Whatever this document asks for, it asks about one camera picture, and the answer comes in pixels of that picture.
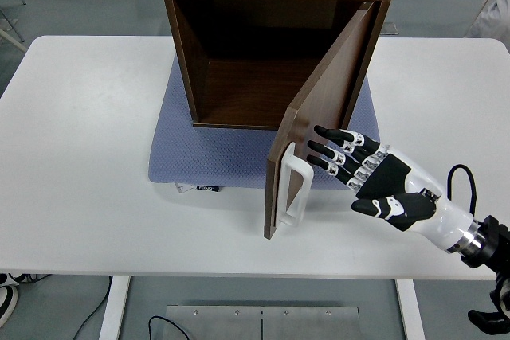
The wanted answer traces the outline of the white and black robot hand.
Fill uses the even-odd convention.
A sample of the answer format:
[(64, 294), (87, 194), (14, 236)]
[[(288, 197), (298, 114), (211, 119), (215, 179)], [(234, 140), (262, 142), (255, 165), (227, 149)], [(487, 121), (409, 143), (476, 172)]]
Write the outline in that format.
[(314, 132), (339, 149), (310, 140), (308, 147), (317, 155), (310, 154), (307, 161), (355, 193), (354, 211), (382, 219), (402, 232), (419, 233), (447, 252), (463, 252), (474, 243), (477, 225), (472, 216), (394, 147), (355, 131), (316, 125)]

